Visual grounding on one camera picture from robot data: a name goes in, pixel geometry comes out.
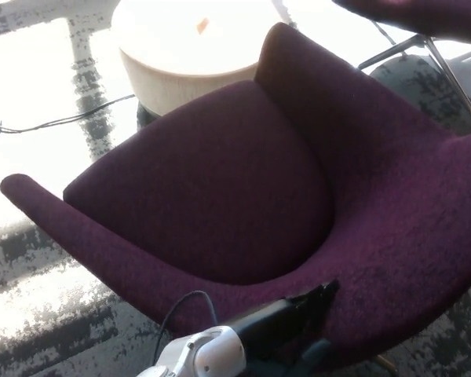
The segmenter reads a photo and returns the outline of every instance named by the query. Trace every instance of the seat cushion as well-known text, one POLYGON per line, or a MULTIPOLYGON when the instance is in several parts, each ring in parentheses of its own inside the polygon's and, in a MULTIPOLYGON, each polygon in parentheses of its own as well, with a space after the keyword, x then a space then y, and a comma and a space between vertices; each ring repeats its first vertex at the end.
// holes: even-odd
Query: seat cushion
POLYGON ((333 212, 316 158, 254 82, 153 122, 75 179, 64 199, 164 262, 227 284, 296 269, 333 212))

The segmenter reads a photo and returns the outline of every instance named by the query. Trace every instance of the cable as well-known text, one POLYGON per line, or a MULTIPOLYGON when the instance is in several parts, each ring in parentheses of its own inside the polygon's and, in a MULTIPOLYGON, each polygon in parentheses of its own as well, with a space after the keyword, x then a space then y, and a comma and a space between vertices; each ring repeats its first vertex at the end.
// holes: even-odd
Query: cable
POLYGON ((11 129, 11 128, 6 128, 6 127, 0 126, 0 131, 4 134, 22 134, 24 132, 36 131, 36 130, 41 130, 41 129, 48 128, 48 127, 59 126, 59 125, 62 125, 62 124, 76 122, 78 120, 87 118, 87 117, 103 110, 104 108, 112 105, 112 104, 116 104, 117 102, 120 102, 120 101, 129 100, 130 98, 134 98, 134 97, 135 97, 134 94, 129 94, 127 96, 117 98, 116 100, 105 102, 104 104, 101 104, 101 105, 99 105, 99 106, 97 106, 97 107, 95 107, 95 108, 93 108, 93 109, 91 109, 87 112, 83 112, 82 114, 73 115, 73 116, 69 116, 67 118, 62 118, 62 119, 58 119, 58 120, 53 120, 51 122, 43 123, 40 126, 35 126, 35 127, 32 127, 32 128, 26 128, 24 130, 14 130, 14 129, 11 129))
POLYGON ((176 304, 173 305, 173 307, 170 309, 168 314, 164 317, 164 321, 160 325, 159 329, 159 336, 157 337, 157 340, 155 341, 155 350, 154 350, 154 357, 152 359, 152 365, 157 364, 157 360, 159 359, 159 346, 160 346, 160 341, 162 337, 164 336, 164 332, 166 332, 166 325, 167 322, 170 320, 170 318, 173 316, 173 314, 176 312, 178 307, 185 302, 187 299, 191 298, 192 296, 195 295, 202 295, 204 298, 206 298, 207 305, 210 308, 210 314, 211 314, 211 319, 213 320, 214 326, 218 325, 218 318, 217 318, 217 312, 214 309, 214 304, 213 301, 211 300, 211 297, 205 292, 205 291, 192 291, 190 293, 187 293, 185 296, 180 298, 176 304))

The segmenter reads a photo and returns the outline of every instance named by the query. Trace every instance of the round table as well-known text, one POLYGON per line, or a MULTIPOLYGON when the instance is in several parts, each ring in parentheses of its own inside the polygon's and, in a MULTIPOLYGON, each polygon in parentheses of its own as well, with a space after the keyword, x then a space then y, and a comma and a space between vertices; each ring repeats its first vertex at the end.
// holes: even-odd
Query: round table
POLYGON ((252 79, 276 0, 122 0, 111 28, 137 99, 156 115, 252 79))

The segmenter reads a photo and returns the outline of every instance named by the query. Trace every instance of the metal chair leg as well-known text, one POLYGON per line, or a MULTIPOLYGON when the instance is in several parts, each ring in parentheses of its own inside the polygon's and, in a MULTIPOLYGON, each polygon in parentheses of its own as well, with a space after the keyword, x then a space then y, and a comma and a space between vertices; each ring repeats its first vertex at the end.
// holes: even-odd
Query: metal chair leg
POLYGON ((390 375, 393 375, 393 376, 399 375, 396 365, 392 363, 391 361, 387 360, 382 355, 377 355, 376 357, 373 358, 372 361, 376 363, 379 367, 386 370, 390 375))
POLYGON ((433 39, 426 37, 424 39, 424 43, 429 49, 431 56, 433 57, 435 62, 438 63, 445 76, 447 76, 449 83, 452 85, 455 92, 461 98, 461 101, 464 103, 469 113, 471 114, 471 100, 467 96, 466 92, 464 92, 464 89, 462 88, 461 84, 459 84, 457 78, 454 75, 454 72, 452 72, 452 70, 450 69, 450 66, 448 65, 447 61, 441 56, 440 51, 438 51, 433 39))
POLYGON ((394 45, 393 47, 388 48, 383 53, 375 55, 371 59, 364 61, 358 66, 358 68, 363 70, 385 59, 389 59, 390 57, 396 55, 397 53, 402 53, 406 51, 407 49, 410 49, 411 47, 414 47, 414 46, 423 46, 423 44, 424 44, 423 37, 421 35, 414 35, 413 37, 407 39, 406 41, 403 41, 401 43, 398 43, 397 45, 394 45))

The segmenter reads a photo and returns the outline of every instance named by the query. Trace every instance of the purple armchair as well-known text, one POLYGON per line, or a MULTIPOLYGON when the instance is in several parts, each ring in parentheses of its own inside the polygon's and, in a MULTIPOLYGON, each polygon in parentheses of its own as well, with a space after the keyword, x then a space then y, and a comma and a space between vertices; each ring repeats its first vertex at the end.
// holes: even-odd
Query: purple armchair
POLYGON ((445 38, 471 43, 471 0, 333 0, 350 12, 374 22, 391 24, 417 33, 383 53, 363 62, 359 68, 368 68, 414 46, 427 47, 471 113, 471 100, 455 78, 446 60, 441 56, 434 40, 445 38))
MULTIPOLYGON (((297 342, 328 338, 325 368, 397 345, 471 286, 471 136, 284 24, 254 82, 156 120, 64 201, 20 174, 2 191, 155 321, 195 289, 227 320, 338 278, 321 333, 297 342)), ((210 325, 199 300, 170 330, 210 325)))

